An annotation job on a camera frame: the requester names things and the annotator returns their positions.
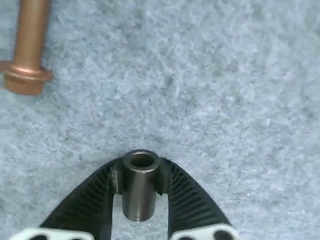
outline carpet surface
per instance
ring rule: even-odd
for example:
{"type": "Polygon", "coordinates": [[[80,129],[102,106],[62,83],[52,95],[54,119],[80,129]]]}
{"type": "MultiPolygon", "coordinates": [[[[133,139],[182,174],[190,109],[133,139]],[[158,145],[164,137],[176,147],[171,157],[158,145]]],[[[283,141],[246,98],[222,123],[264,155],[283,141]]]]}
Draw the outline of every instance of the carpet surface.
{"type": "MultiPolygon", "coordinates": [[[[0,58],[19,2],[2,0],[0,58]]],[[[319,240],[318,0],[53,0],[42,95],[0,91],[1,239],[38,226],[104,163],[173,160],[243,240],[319,240]]],[[[113,239],[165,240],[167,199],[113,239]]]]}

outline hollow cylinder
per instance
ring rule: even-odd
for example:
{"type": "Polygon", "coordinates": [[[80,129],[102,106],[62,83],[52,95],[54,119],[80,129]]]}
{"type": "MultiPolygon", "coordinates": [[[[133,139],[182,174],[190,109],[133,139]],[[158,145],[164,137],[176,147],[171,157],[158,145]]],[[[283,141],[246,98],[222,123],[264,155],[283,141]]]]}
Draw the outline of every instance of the hollow cylinder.
{"type": "Polygon", "coordinates": [[[146,150],[136,150],[123,158],[123,214],[131,221],[150,219],[156,208],[156,182],[159,157],[146,150]]]}
{"type": "Polygon", "coordinates": [[[40,71],[51,0],[20,0],[13,64],[24,71],[40,71]]]}

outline flanged copper tube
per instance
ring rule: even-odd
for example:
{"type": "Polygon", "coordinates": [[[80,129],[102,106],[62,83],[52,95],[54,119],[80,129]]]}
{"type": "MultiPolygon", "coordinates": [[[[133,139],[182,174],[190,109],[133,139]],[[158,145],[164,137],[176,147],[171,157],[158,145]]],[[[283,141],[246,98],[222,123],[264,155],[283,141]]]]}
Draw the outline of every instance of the flanged copper tube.
{"type": "Polygon", "coordinates": [[[18,27],[13,61],[4,70],[4,87],[9,91],[38,95],[44,83],[53,78],[51,71],[42,67],[47,19],[51,0],[20,0],[18,27]]]}

